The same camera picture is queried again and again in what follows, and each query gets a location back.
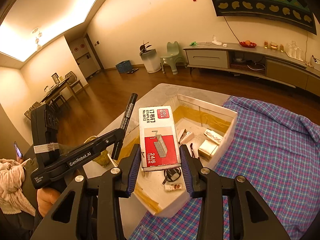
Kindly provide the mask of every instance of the green plastic chair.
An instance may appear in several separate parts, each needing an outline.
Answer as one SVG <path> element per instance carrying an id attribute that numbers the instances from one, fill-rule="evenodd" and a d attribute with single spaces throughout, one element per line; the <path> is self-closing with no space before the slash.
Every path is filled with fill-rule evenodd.
<path id="1" fill-rule="evenodd" d="M 170 65 L 172 69 L 173 75 L 178 74 L 176 64 L 178 62 L 183 62 L 183 57 L 182 54 L 180 53 L 179 50 L 179 44 L 177 41 L 174 43 L 168 42 L 167 44 L 167 55 L 161 56 L 160 57 L 160 63 L 161 63 L 161 68 L 162 68 L 162 73 L 164 74 L 164 64 Z"/>

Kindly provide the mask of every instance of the phone screen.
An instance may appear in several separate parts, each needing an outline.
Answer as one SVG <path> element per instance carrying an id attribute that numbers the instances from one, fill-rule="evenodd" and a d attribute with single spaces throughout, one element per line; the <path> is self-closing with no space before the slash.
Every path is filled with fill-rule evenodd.
<path id="1" fill-rule="evenodd" d="M 14 142 L 14 148 L 16 149 L 16 152 L 17 152 L 17 155 L 20 157 L 20 158 L 22 158 L 23 156 L 22 156 L 22 153 L 21 153 L 21 151 L 20 151 L 20 149 L 19 149 L 19 147 L 18 147 L 18 145 L 17 145 L 17 142 Z"/>

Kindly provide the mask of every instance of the plaid cloth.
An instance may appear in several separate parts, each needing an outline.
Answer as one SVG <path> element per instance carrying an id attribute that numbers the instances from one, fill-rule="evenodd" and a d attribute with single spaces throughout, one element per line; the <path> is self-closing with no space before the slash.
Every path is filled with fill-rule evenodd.
<path id="1" fill-rule="evenodd" d="M 238 112 L 238 121 L 215 171 L 247 177 L 290 238 L 300 239 L 320 209 L 320 126 L 257 100 L 230 97 L 224 107 Z M 130 240 L 196 239 L 200 207 L 201 200 L 192 199 L 172 218 L 147 212 Z M 224 239 L 229 239 L 226 197 Z"/>

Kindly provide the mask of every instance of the drawer handle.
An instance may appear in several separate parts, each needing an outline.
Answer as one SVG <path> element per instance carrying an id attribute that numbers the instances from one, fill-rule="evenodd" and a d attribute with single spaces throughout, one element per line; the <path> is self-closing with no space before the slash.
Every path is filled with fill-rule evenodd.
<path id="1" fill-rule="evenodd" d="M 220 58 L 219 57 L 197 57 L 197 56 L 194 56 L 193 58 L 195 59 L 212 59 L 212 60 L 219 60 Z"/>

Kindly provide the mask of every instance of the wall-mounted tv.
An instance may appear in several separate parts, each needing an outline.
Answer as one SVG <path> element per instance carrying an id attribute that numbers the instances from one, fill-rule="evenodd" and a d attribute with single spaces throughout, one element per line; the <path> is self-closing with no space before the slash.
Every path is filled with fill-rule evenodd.
<path id="1" fill-rule="evenodd" d="M 305 0 L 212 0 L 217 16 L 262 17 L 289 23 L 316 34 Z"/>

